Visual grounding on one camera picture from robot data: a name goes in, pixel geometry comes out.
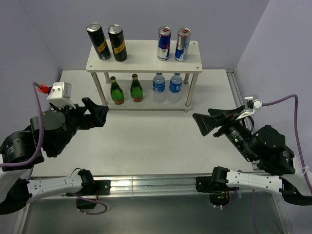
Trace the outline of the green glass bottle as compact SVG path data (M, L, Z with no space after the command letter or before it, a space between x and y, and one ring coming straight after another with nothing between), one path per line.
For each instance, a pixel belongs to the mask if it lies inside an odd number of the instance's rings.
M113 102L117 105L120 105L124 102L124 93L122 88L117 83L116 77L111 76L111 88L110 88L110 94Z
M134 102L141 102L143 100L143 89L138 81L137 74L132 74L130 94Z

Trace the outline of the black yellow-label can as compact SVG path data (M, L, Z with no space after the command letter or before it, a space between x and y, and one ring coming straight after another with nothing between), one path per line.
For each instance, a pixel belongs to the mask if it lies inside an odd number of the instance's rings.
M125 61L127 59L127 50L122 27L118 24L110 25L108 35L115 60Z
M86 27L86 31L99 59L109 59L111 57L111 53L101 25L99 23L93 22Z

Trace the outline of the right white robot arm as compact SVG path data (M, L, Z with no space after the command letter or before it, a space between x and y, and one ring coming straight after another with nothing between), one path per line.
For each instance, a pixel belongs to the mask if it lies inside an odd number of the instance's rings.
M193 118L205 137L214 129L214 137L225 136L247 162L257 162L266 175L250 175L229 168L214 167L211 176L196 177L200 193L220 193L229 188L259 189L282 195L285 202L310 206L312 194L307 182L311 178L302 171L286 138L270 125L255 133L249 130L243 115L244 106L232 110L208 109L208 114L194 113Z

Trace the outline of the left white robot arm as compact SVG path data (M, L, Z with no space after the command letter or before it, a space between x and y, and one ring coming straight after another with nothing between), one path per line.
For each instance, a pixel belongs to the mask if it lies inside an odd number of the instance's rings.
M22 131L9 135L0 147L0 213L17 212L36 200L59 194L89 195L95 181L89 170L81 169L75 175L48 179L22 179L21 175L44 162L43 154L57 157L70 143L78 130L103 127L108 106L97 105L90 98L82 99L83 106L74 104L41 112L30 119Z

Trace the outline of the silver blue energy can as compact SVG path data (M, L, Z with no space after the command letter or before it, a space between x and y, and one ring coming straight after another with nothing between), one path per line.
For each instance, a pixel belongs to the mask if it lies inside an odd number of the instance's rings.
M162 26L158 29L157 57L159 60L167 60L170 55L171 29Z
M177 32L175 59L184 62L187 58L191 31L188 28L180 28Z

